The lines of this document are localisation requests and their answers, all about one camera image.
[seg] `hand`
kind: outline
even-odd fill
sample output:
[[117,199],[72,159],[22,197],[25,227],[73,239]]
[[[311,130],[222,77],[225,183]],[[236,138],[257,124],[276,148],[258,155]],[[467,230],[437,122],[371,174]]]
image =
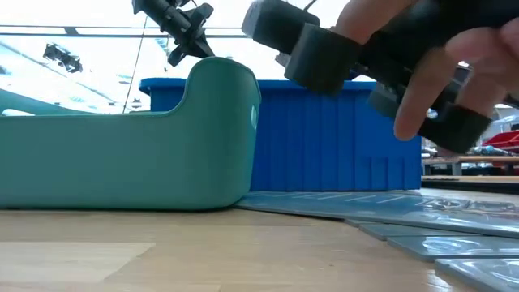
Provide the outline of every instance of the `hand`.
[[[360,44],[415,0],[350,0],[335,32]],[[519,18],[501,29],[475,28],[460,33],[443,48],[434,49],[418,64],[395,120],[395,135],[413,138],[427,110],[448,85],[456,66],[473,67],[459,92],[457,103],[490,117],[508,92],[519,91]]]

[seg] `black cable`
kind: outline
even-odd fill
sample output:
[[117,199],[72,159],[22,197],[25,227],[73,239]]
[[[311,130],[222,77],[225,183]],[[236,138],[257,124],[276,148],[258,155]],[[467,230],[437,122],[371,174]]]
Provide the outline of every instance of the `black cable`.
[[144,33],[146,32],[146,25],[148,24],[148,17],[144,20],[143,26],[143,35],[140,38],[139,49],[137,50],[137,59],[135,60],[135,65],[133,66],[133,74],[131,75],[130,88],[128,88],[127,99],[124,101],[124,106],[122,107],[122,113],[127,110],[128,99],[130,98],[131,86],[133,85],[133,79],[135,78],[135,72],[137,71],[137,64],[139,64],[140,50],[143,47]]
[[310,3],[303,9],[304,11],[308,11],[312,5],[314,5],[317,2],[317,0],[311,0]]

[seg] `blue plastic crate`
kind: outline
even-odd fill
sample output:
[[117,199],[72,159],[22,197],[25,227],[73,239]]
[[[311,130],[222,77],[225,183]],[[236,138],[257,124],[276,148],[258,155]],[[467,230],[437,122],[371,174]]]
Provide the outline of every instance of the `blue plastic crate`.
[[[152,111],[171,110],[184,79],[144,79]],[[345,82],[319,97],[289,81],[261,80],[252,191],[419,189],[420,138],[397,140],[393,122],[367,104],[375,83]]]

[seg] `wooden floor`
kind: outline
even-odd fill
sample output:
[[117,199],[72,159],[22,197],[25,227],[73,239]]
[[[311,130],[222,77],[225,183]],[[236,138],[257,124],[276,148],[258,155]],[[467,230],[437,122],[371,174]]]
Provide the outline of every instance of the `wooden floor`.
[[[423,193],[517,202],[512,195]],[[472,289],[340,222],[229,210],[1,212],[0,291]]]

